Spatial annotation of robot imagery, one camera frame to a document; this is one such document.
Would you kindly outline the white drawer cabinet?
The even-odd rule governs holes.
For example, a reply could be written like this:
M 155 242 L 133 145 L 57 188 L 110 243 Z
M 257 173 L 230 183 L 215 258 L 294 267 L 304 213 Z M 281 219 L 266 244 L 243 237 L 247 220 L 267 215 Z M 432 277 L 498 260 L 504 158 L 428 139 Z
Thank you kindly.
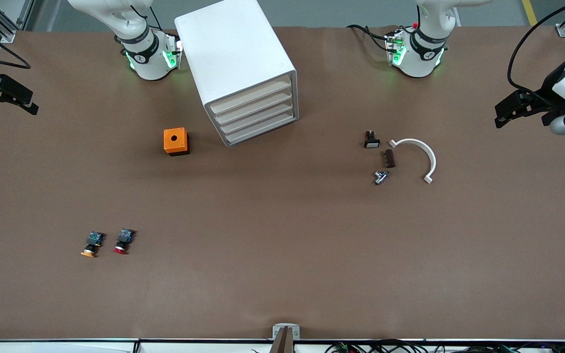
M 212 102 L 289 76 L 287 112 L 300 118 L 297 71 L 257 0 L 222 0 L 176 17 L 175 26 L 202 105 L 226 147 L 238 144 L 227 144 Z

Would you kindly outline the brown table mat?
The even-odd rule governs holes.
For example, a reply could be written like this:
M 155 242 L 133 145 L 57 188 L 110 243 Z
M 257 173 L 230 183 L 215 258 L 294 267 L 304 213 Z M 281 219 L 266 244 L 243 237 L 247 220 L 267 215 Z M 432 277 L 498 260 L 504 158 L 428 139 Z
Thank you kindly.
M 186 69 L 146 82 L 112 34 L 19 33 L 32 68 L 0 73 L 40 110 L 0 105 L 0 339 L 565 339 L 565 136 L 493 122 L 525 30 L 460 27 L 415 80 L 350 29 L 280 27 L 300 120 L 229 148 Z M 189 155 L 163 149 L 177 127 Z

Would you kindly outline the grey metal bracket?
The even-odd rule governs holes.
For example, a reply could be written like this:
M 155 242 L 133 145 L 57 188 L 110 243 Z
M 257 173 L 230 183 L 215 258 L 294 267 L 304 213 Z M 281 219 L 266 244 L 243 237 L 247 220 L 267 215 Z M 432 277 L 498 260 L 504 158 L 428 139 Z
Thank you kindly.
M 274 324 L 272 328 L 272 340 L 275 340 L 278 333 L 285 328 L 289 328 L 289 335 L 291 335 L 292 340 L 300 340 L 300 326 L 298 324 L 293 323 L 278 323 Z

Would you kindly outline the white curved bracket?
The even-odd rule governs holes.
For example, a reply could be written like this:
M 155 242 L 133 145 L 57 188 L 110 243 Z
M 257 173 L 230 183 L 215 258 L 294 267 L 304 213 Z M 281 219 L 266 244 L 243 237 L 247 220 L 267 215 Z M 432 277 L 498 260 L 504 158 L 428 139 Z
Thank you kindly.
M 395 141 L 394 139 L 391 139 L 389 142 L 389 145 L 392 148 L 396 148 L 399 147 L 400 145 L 405 145 L 405 144 L 414 145 L 422 149 L 426 153 L 427 157 L 430 159 L 430 170 L 424 175 L 423 179 L 427 184 L 433 183 L 433 174 L 437 169 L 437 156 L 430 147 L 430 145 L 428 145 L 424 141 L 413 138 L 400 139 L 399 141 Z

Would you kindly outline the red push button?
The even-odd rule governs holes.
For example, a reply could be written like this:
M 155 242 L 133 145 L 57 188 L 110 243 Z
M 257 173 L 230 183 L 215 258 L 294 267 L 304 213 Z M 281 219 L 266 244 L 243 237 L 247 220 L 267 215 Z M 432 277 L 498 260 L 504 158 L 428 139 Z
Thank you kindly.
M 121 228 L 121 231 L 117 235 L 116 245 L 113 248 L 113 252 L 117 254 L 128 254 L 128 249 L 130 244 L 134 241 L 136 231 L 128 228 Z

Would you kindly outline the orange push button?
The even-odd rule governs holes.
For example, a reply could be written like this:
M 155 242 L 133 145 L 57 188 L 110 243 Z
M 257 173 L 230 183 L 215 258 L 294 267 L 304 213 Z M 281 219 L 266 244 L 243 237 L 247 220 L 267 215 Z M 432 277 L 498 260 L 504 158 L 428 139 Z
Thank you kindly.
M 91 258 L 97 257 L 97 251 L 103 245 L 104 238 L 104 233 L 95 231 L 91 232 L 88 235 L 86 246 L 80 254 Z

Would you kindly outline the orange box with hole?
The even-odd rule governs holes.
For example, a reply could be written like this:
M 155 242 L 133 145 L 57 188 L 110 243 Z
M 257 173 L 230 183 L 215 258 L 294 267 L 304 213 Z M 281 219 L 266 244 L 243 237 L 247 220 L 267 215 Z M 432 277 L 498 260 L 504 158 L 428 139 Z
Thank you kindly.
M 190 154 L 190 136 L 186 129 L 177 127 L 163 132 L 163 149 L 170 156 Z

